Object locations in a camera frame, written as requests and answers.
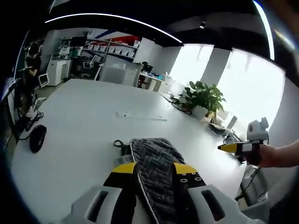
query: bright window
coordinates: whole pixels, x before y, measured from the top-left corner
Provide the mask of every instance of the bright window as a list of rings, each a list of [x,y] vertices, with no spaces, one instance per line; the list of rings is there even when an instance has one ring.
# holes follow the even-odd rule
[[[233,49],[218,88],[224,109],[238,118],[233,127],[246,136],[247,125],[266,117],[269,126],[277,114],[285,85],[285,71],[254,54]]]
[[[179,84],[187,86],[199,81],[206,69],[213,45],[185,44],[172,67],[170,76]]]

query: gray floor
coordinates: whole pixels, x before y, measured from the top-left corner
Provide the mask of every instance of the gray floor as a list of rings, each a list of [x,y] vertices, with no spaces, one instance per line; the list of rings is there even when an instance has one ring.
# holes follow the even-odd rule
[[[39,90],[37,90],[37,96],[39,98],[45,97],[48,98],[57,88],[59,88],[60,86],[62,86],[64,83],[61,83],[58,86],[45,86]],[[7,146],[6,146],[6,157],[7,157],[7,162],[9,164],[9,166],[11,165],[11,161],[14,155],[14,149],[16,147],[16,140],[14,135],[12,134],[7,142]]]

